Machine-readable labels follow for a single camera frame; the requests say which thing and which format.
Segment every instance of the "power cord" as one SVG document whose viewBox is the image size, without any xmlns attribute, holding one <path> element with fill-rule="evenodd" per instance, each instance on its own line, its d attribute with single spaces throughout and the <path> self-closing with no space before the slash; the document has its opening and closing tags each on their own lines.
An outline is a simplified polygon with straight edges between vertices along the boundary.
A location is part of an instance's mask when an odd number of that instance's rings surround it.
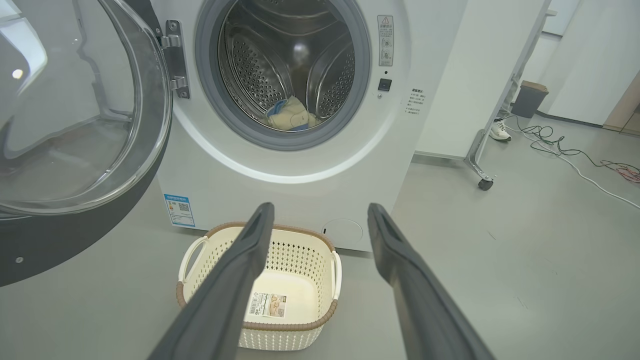
<svg viewBox="0 0 640 360">
<path fill-rule="evenodd" d="M 592 164 L 594 164 L 594 166 L 596 166 L 596 167 L 607 167 L 607 168 L 610 168 L 610 169 L 612 169 L 612 170 L 616 170 L 616 171 L 618 171 L 619 169 L 612 168 L 612 167 L 611 167 L 611 165 L 621 166 L 621 168 L 620 168 L 620 169 L 628 170 L 628 171 L 630 172 L 630 173 L 629 173 L 629 174 L 627 174 L 627 175 L 628 175 L 628 176 L 630 176 L 631 178 L 637 177 L 637 176 L 638 176 L 638 174 L 640 174 L 640 170 L 638 170 L 638 168 L 633 167 L 632 165 L 629 165 L 629 164 L 624 164 L 624 163 L 613 163 L 613 162 L 608 161 L 608 160 L 604 160 L 604 162 L 603 162 L 601 165 L 598 165 L 598 164 L 596 164 L 595 162 L 593 162 L 593 160 L 589 157 L 589 155 L 587 155 L 584 151 L 581 151 L 581 150 L 578 150 L 578 149 L 568 149 L 568 150 L 563 150 L 562 148 L 560 148 L 560 142 L 561 142 L 562 140 L 564 140 L 564 136 L 560 136 L 560 137 L 558 138 L 558 140 L 555 140 L 555 141 L 548 140 L 548 138 L 549 138 L 550 136 L 552 136 L 552 135 L 553 135 L 553 133 L 554 133 L 553 127 L 550 127 L 550 126 L 538 126 L 538 125 L 535 125 L 535 126 L 529 126 L 529 127 L 526 127 L 526 128 L 524 128 L 524 129 L 522 129 L 522 128 L 520 127 L 520 121 L 519 121 L 519 118 L 518 118 L 518 116 L 517 116 L 517 115 L 510 115 L 510 116 L 507 116 L 507 117 L 505 117 L 503 120 L 506 120 L 506 119 L 511 118 L 511 117 L 515 117 L 515 118 L 516 118 L 516 124 L 518 125 L 519 130 L 512 129 L 512 128 L 510 128 L 509 126 L 506 126 L 506 127 L 507 127 L 509 130 L 516 131 L 516 132 L 518 132 L 518 133 L 522 133 L 522 134 L 523 134 L 527 139 L 531 140 L 531 144 L 530 144 L 530 146 L 531 146 L 531 148 L 532 148 L 532 149 L 537 150 L 537 151 L 548 152 L 549 154 L 556 155 L 558 158 L 562 159 L 563 161 L 565 161 L 565 162 L 567 162 L 569 165 L 571 165 L 571 166 L 575 169 L 575 171 L 577 171 L 577 172 L 578 172 L 578 175 L 580 175 L 580 177 L 581 177 L 581 178 L 583 178 L 583 179 L 585 179 L 585 180 L 589 181 L 590 183 L 594 184 L 595 186 L 597 186 L 597 187 L 598 187 L 598 189 L 602 190 L 604 193 L 606 193 L 606 194 L 608 194 L 608 195 L 611 195 L 611 196 L 615 197 L 616 199 L 622 200 L 622 201 L 624 201 L 624 202 L 626 202 L 626 203 L 628 203 L 628 204 L 630 204 L 630 205 L 632 205 L 632 206 L 634 206 L 634 207 L 636 207 L 636 208 L 640 209 L 640 206 L 638 206 L 636 203 L 631 202 L 631 201 L 629 201 L 629 200 L 627 200 L 627 199 L 625 199 L 625 198 L 623 198 L 623 197 L 620 197 L 620 196 L 618 196 L 618 195 L 616 195 L 616 194 L 614 194 L 614 193 L 611 193 L 611 192 L 609 192 L 609 191 L 605 190 L 604 188 L 602 188 L 602 186 L 600 186 L 600 185 L 599 185 L 598 183 L 596 183 L 594 180 L 591 180 L 590 178 L 588 178 L 588 177 L 586 177 L 586 176 L 582 175 L 582 172 L 580 172 L 580 169 L 578 169 L 578 168 L 577 168 L 577 167 L 576 167 L 576 166 L 575 166 L 571 161 L 569 161 L 569 160 L 568 160 L 567 158 L 565 158 L 564 156 L 574 156 L 574 155 L 578 155 L 578 154 L 583 154 L 583 155 L 585 155 L 585 156 L 589 159 L 589 161 L 590 161 Z M 547 135 L 544 135 L 544 134 L 542 133 L 543 131 L 547 131 L 547 132 L 548 132 L 548 134 L 547 134 Z M 556 151 L 555 151 L 555 149 L 553 148 L 553 146 L 554 146 L 554 145 L 557 147 L 558 152 L 556 152 Z M 621 175 L 622 175 L 625 179 L 627 179 L 627 180 L 629 180 L 629 181 L 632 181 L 632 182 L 635 182 L 635 181 L 630 180 L 629 178 L 627 178 L 627 176 L 625 176 L 625 175 L 623 175 L 623 174 L 621 174 Z"/>
</svg>

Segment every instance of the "laundry basket handle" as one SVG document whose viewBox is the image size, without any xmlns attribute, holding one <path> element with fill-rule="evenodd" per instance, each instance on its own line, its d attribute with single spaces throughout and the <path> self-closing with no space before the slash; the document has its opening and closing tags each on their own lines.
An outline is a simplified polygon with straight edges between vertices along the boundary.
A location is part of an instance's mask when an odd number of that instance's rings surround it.
<svg viewBox="0 0 640 360">
<path fill-rule="evenodd" d="M 178 271 L 178 281 L 184 283 L 185 281 L 189 280 L 189 278 L 191 276 L 187 276 L 187 265 L 189 265 L 189 261 L 191 261 L 191 257 L 193 256 L 194 251 L 198 248 L 198 246 L 200 246 L 201 244 L 205 244 L 202 247 L 202 250 L 200 250 L 200 254 L 202 254 L 202 252 L 204 251 L 204 248 L 207 247 L 207 242 L 208 242 L 209 238 L 206 236 L 203 236 L 199 239 L 197 239 L 196 241 L 194 241 L 191 246 L 189 246 L 189 248 L 187 249 L 187 252 L 184 253 L 184 257 L 182 258 L 182 262 L 180 263 L 180 270 Z"/>
<path fill-rule="evenodd" d="M 333 290 L 333 299 L 338 300 L 340 297 L 340 289 L 342 288 L 342 262 L 340 261 L 340 256 L 334 250 L 331 252 L 333 255 L 333 279 L 332 290 Z"/>
</svg>

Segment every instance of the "cloth in drum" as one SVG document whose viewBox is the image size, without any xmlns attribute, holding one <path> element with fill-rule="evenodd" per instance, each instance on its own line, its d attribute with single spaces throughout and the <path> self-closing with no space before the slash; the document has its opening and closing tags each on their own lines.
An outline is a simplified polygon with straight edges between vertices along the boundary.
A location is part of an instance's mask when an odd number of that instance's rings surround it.
<svg viewBox="0 0 640 360">
<path fill-rule="evenodd" d="M 295 96 L 276 102 L 266 116 L 271 127 L 284 131 L 309 129 L 320 123 Z"/>
</svg>

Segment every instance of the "door hinge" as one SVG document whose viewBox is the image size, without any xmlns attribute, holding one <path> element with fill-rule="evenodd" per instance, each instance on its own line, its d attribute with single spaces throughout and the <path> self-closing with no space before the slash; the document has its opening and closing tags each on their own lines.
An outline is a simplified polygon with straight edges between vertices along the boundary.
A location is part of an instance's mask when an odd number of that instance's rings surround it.
<svg viewBox="0 0 640 360">
<path fill-rule="evenodd" d="M 171 90 L 175 90 L 178 97 L 190 99 L 186 58 L 182 47 L 182 24 L 178 20 L 167 20 L 166 36 L 160 34 L 158 42 L 171 77 Z"/>
<path fill-rule="evenodd" d="M 160 46 L 163 49 L 167 47 L 180 47 L 182 46 L 182 42 L 180 41 L 180 37 L 178 35 L 169 35 L 166 37 L 160 37 Z"/>
</svg>

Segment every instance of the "blue cloth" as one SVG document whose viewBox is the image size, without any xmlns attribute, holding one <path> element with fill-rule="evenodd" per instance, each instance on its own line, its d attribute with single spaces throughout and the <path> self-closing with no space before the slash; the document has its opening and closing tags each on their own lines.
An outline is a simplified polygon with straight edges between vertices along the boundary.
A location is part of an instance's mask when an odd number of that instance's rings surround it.
<svg viewBox="0 0 640 360">
<path fill-rule="evenodd" d="M 285 106 L 285 104 L 287 104 L 287 101 L 288 101 L 287 99 L 284 99 L 276 102 L 275 105 L 273 105 L 271 109 L 267 111 L 267 117 L 279 114 L 282 111 L 282 107 Z"/>
</svg>

